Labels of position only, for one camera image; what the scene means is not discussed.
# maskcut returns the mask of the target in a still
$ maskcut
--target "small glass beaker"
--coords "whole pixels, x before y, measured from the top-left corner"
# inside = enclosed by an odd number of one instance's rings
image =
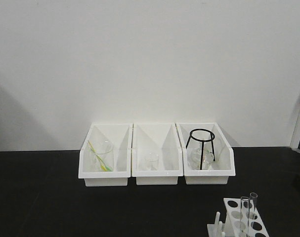
[[[201,148],[193,149],[190,154],[190,166],[192,169],[200,169],[200,162],[201,162]],[[210,165],[214,162],[214,155],[208,150],[203,150],[203,163],[202,163],[202,170],[208,170]]]
[[[159,168],[159,155],[153,152],[149,152],[144,157],[144,169],[145,170],[158,170]]]
[[[114,145],[110,141],[97,142],[92,146],[88,141],[93,152],[93,164],[97,171],[114,171]]]

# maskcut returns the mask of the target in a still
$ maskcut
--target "white test tube rack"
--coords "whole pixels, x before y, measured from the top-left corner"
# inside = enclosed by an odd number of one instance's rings
[[[242,213],[240,218],[240,199],[239,198],[224,198],[224,205],[227,210],[225,223],[219,221],[220,212],[215,215],[214,224],[207,224],[209,237],[246,237],[245,233],[240,235],[240,223],[245,228],[248,227],[248,211]],[[257,208],[251,209],[249,219],[249,234],[250,237],[269,237],[264,223],[259,215]]]

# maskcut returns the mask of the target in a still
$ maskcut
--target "black table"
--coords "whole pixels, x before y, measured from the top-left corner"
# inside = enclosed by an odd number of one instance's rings
[[[79,151],[0,152],[0,237],[207,237],[223,198],[258,194],[271,237],[300,236],[300,154],[234,148],[227,185],[86,187]]]

